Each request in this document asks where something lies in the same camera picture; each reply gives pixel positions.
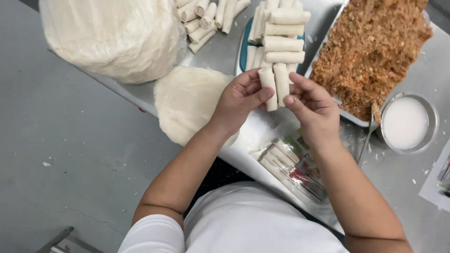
plastic bag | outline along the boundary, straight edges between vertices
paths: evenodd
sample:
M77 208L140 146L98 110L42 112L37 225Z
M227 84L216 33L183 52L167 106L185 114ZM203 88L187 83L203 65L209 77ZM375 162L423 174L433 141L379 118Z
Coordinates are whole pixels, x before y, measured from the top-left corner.
M317 204L328 204L320 172L309 150L299 129L251 155L303 202L307 197Z
M40 0L39 7L55 53L121 83L161 78L186 51L173 0Z

forearm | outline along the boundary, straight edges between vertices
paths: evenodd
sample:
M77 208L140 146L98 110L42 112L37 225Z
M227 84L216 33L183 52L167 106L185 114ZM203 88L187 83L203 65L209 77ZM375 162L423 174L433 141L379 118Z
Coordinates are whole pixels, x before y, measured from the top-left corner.
M133 223L151 212L167 208L183 214L228 136L219 127L207 124L195 134L183 150L158 174L145 191L136 209Z
M346 235L406 240L402 224L341 145L317 154L324 186Z

person's right hand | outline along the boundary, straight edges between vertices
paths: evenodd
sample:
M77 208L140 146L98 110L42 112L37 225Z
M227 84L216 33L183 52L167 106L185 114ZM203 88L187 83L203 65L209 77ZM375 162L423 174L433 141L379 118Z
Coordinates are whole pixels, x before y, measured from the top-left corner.
M336 102L317 83L296 73L290 73L289 78L294 84L284 103L300 121L306 143L315 152L341 145Z

kitchen counter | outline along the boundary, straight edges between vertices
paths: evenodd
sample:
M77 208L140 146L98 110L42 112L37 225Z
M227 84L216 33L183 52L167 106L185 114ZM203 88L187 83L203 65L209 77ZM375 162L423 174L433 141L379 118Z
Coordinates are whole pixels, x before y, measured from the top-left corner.
M304 74L320 42L333 21L342 0L302 1L304 10L312 17L305 25L306 59L300 69ZM253 0L236 19L231 33L218 32L200 51L193 55L186 53L182 65L211 68L224 74L234 74L239 42L245 25L253 16L258 0ZM450 136L450 36L432 24L434 37L422 48L419 60L411 66L408 76L391 94L403 91L418 93L436 106L441 126L434 144L425 152L415 156L398 155L384 145L376 136L371 139L369 150L363 154L362 170L394 208L405 227L408 239L415 252L449 252L450 213L418 196L427 175L425 170L432 168ZM157 115L154 107L153 86L122 85L97 74L86 73L123 98L144 111ZM331 208L319 206L312 201L300 201L261 166L249 152L258 150L275 136L282 137L300 127L300 123L287 109L272 113L254 111L243 125L234 145L223 149L219 157L240 171L271 188L293 204L309 212L316 218L342 232ZM341 140L352 155L357 158L367 129L355 126L345 119L341 121Z

metal tray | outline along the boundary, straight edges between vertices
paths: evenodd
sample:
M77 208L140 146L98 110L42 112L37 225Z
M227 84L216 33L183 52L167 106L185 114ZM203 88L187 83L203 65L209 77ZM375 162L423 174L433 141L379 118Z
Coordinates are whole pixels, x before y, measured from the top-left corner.
M338 19L338 17L342 14L342 11L344 11L344 8L347 6L347 4L350 2L350 0L345 0L344 3L342 4L341 8L339 9L336 18L333 20L333 23L331 23L330 29L328 31L331 30L331 28L334 27L334 24L336 24L336 21ZM317 61L319 59L319 55L320 55L320 51L322 50L322 47L324 46L324 43L328 41L328 34L325 36L324 40L322 41L322 43L320 44L319 49L317 50L313 60L311 61L311 64L309 65L306 73L305 73L305 77L309 78L311 76L312 73L312 64L313 62ZM337 98L334 98L339 104L341 103L341 101ZM360 119L358 119L357 117L351 115L350 113L348 113L347 111L344 110L340 110L340 114L342 117L348 119L349 121L355 123L358 126L362 126L362 127L369 127L370 122L368 121L362 121Z

